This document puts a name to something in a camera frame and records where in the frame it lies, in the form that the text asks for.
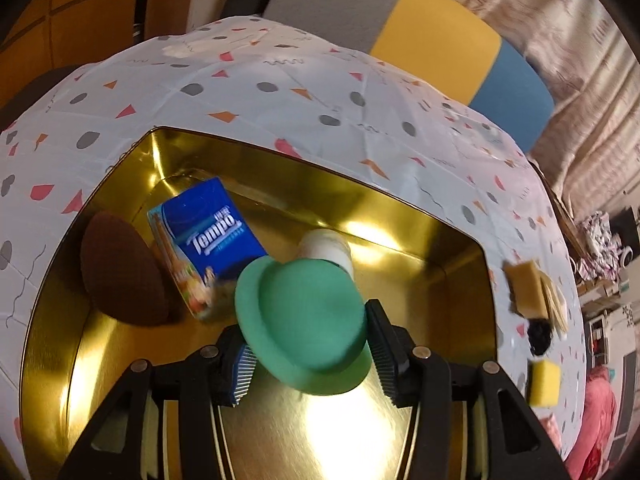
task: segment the curtain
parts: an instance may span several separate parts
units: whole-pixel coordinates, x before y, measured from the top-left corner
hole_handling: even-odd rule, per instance
[[[556,108],[531,156],[575,219],[640,171],[640,65],[598,0],[457,0],[508,40]]]

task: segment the brown oval object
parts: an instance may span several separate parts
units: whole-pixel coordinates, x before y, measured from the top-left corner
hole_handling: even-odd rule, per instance
[[[128,222],[111,213],[96,214],[82,237],[80,266],[93,306],[107,316],[142,326],[167,321],[160,270]]]

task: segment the green silicone object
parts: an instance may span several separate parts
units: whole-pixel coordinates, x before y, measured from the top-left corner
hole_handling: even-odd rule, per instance
[[[258,258],[238,279],[236,314],[258,361],[297,390],[341,394],[369,373],[364,302],[330,262]]]

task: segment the gold metallic surface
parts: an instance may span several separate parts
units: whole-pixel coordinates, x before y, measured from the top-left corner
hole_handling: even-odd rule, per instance
[[[458,362],[495,359],[495,317],[478,244],[385,193],[307,162],[234,140],[180,130],[147,134],[103,181],[61,243],[34,308],[25,349],[21,418],[33,480],[54,478],[84,425],[135,359],[163,364],[212,344],[235,322],[207,324],[182,309],[179,321],[128,326],[91,309],[82,288],[79,241],[97,211],[129,220],[152,243],[146,212],[198,181],[220,176],[265,249],[294,256],[315,227],[343,232],[364,298],[379,298],[392,323],[417,344]],[[176,294],[174,301],[180,306]],[[168,469],[180,478],[175,405],[166,406]],[[452,478],[465,463],[456,408]],[[374,368],[355,390],[313,397],[258,366],[247,396],[222,409],[237,480],[395,478],[411,418],[383,395]]]

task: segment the white container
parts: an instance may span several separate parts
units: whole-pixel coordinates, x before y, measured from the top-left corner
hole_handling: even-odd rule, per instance
[[[353,262],[349,244],[331,229],[315,229],[306,233],[298,244],[296,258],[327,260],[340,267],[353,279]]]

